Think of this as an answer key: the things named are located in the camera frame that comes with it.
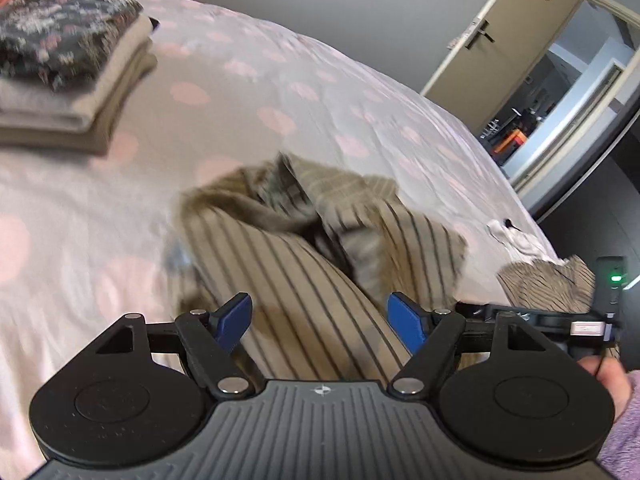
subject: beige door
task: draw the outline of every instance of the beige door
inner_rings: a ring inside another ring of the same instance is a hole
[[[474,134],[500,110],[581,0],[489,0],[422,90]]]

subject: hand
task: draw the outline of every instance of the hand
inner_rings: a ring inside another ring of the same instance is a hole
[[[600,364],[600,356],[591,355],[584,357],[578,361],[578,364],[593,375],[596,373],[598,365]],[[626,410],[626,406],[629,404],[633,393],[631,381],[626,376],[625,369],[617,359],[605,357],[596,379],[611,395],[613,405],[616,409],[614,421],[618,420],[620,415]]]

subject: bed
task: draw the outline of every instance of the bed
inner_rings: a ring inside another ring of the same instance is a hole
[[[171,320],[163,253],[181,190],[279,151],[395,179],[468,242],[456,297],[506,302],[510,218],[553,249],[463,124],[392,79],[274,23],[191,0],[139,0],[158,68],[130,95],[108,156],[0,149],[0,477],[43,458],[37,388],[126,312]]]

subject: folded white cloth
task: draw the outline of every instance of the folded white cloth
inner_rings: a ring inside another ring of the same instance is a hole
[[[86,132],[152,29],[148,16],[140,14],[120,38],[98,80],[68,91],[52,92],[39,80],[0,77],[0,127]]]
[[[486,226],[491,236],[507,249],[512,262],[531,264],[533,260],[544,260],[564,265],[564,261],[546,254],[544,245],[534,235],[523,233],[515,227],[507,227],[499,220],[491,220]]]

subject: fuzzy purple fabric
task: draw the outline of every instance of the fuzzy purple fabric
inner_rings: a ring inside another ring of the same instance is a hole
[[[609,432],[598,461],[618,480],[640,480],[640,370],[629,372],[633,394]]]

